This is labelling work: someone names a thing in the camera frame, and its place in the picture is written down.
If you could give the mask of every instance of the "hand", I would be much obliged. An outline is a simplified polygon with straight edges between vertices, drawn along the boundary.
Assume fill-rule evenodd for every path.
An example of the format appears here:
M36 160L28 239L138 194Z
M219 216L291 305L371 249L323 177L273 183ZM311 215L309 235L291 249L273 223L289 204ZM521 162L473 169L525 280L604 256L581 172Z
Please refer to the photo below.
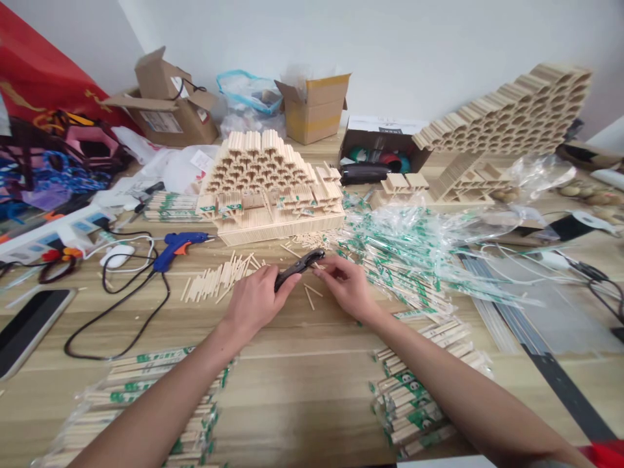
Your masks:
M381 313L371 297L364 268L338 255L325 257L317 263L325 265L326 268L315 269L312 273L323 280L347 313L361 322L371 315Z
M301 279L301 275L296 273L274 292L275 279L279 272L277 265L265 265L254 274L236 282L224 317L224 320L233 325L234 330L248 332L253 336L278 314Z

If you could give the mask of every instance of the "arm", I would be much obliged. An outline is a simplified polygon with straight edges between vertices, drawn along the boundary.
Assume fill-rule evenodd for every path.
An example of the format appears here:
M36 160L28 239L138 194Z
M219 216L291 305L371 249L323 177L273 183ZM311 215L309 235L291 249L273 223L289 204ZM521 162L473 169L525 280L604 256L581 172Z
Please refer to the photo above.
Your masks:
M343 309L401 358L457 429L499 467L526 467L536 460L593 466L535 413L490 379L383 312L372 300L364 270L340 257L314 270Z
M278 272L275 265L263 266L238 281L212 333L104 429L70 468L160 467L210 384L277 315L301 279L292 275L274 293Z

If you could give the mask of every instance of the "phone screen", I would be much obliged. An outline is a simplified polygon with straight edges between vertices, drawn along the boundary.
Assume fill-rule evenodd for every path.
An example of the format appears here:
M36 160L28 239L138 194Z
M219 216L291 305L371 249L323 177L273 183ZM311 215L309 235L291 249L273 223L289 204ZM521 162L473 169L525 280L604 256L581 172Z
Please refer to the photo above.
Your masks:
M36 293L13 320L0 331L0 378L20 358L69 293L68 289L53 289Z

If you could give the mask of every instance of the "forearm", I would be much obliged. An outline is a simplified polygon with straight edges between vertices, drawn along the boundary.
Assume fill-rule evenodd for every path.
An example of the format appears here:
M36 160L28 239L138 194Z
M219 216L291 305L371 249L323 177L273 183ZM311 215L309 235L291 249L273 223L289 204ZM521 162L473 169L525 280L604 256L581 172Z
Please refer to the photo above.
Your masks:
M202 396L251 338L248 334L222 321L95 438L70 467L161 466Z
M556 458L592 466L518 399L391 315L366 325L394 350L471 443L501 466Z

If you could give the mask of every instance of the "smartphone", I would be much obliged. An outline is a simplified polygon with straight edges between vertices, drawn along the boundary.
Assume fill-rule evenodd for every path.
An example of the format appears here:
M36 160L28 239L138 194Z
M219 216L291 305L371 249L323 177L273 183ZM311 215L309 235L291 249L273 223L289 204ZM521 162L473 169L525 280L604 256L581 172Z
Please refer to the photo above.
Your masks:
M0 382L17 373L76 292L49 289L36 293L0 331Z

